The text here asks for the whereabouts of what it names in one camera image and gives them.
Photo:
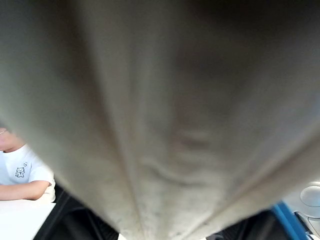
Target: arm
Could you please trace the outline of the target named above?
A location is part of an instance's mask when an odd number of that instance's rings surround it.
[[[37,200],[49,186],[47,181],[32,181],[15,185],[0,185],[0,201],[2,200]]]

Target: white t-shirt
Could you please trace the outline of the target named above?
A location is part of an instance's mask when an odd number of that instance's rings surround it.
[[[55,200],[54,173],[27,145],[13,152],[0,151],[0,185],[26,184],[32,181],[50,183],[38,201]]]

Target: fabric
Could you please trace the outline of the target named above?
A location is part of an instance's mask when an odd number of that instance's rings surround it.
[[[320,175],[312,1],[6,1],[0,115],[128,240],[197,240]]]
[[[50,183],[39,201],[53,202],[55,200],[54,173],[27,146],[16,151],[0,152],[0,184],[26,184],[33,181]]]

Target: white table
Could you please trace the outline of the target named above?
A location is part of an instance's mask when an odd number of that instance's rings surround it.
[[[0,239],[32,240],[55,203],[0,201]]]

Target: blue object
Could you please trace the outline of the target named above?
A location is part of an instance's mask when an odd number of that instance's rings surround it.
[[[279,222],[292,240],[307,240],[304,228],[294,216],[287,205],[282,201],[274,205],[271,211],[276,215]]]

